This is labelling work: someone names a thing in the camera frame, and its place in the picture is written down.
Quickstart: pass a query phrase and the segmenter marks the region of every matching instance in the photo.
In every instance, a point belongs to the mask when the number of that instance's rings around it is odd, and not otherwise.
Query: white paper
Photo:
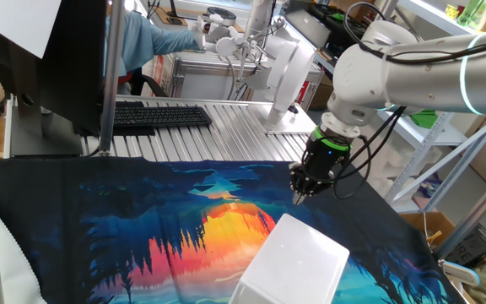
[[[61,0],[0,0],[0,34],[42,58],[59,4]]]
[[[1,219],[0,274],[5,304],[46,304],[27,258]]]

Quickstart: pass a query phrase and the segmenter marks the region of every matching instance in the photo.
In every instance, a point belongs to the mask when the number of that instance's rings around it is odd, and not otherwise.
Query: person
[[[111,5],[106,11],[106,37],[110,28]],[[156,55],[167,55],[185,50],[200,50],[198,43],[202,39],[197,30],[171,31],[163,30],[151,24],[139,12],[125,11],[125,29],[123,31],[123,47],[119,67],[117,94],[129,95],[128,80],[132,71],[141,68]]]

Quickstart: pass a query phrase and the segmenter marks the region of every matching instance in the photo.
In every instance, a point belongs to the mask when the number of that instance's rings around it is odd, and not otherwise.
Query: keyboard
[[[207,126],[211,118],[199,106],[117,106],[114,128]]]

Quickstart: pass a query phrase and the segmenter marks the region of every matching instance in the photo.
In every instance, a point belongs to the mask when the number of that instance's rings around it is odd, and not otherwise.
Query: blue sleeve
[[[199,50],[190,30],[171,31],[149,24],[155,55],[165,55],[185,50]]]
[[[155,55],[198,49],[194,33],[190,30],[162,30],[136,12],[127,12],[125,16],[121,57],[127,72],[142,67]]]

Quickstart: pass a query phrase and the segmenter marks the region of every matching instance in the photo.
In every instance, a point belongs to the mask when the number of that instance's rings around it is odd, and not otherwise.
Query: green object
[[[314,136],[316,137],[316,139],[323,138],[323,135],[321,135],[320,130],[318,130],[318,127],[316,127],[316,129],[314,129]],[[324,144],[326,144],[328,147],[334,148],[336,150],[348,151],[348,146],[341,146],[341,145],[335,144],[332,141],[327,140],[327,139],[322,140],[322,142]]]
[[[467,26],[468,22],[470,22],[473,15],[478,11],[484,1],[485,0],[470,0],[470,3],[464,8],[464,12],[462,12],[456,22],[462,26]]]
[[[410,115],[410,118],[412,118],[413,123],[422,128],[432,128],[436,119],[438,119],[438,115],[434,110],[422,110],[417,114]]]
[[[333,15],[333,18],[334,19],[337,19],[337,20],[343,21],[344,20],[344,15],[341,14],[341,13],[336,13],[336,14]]]

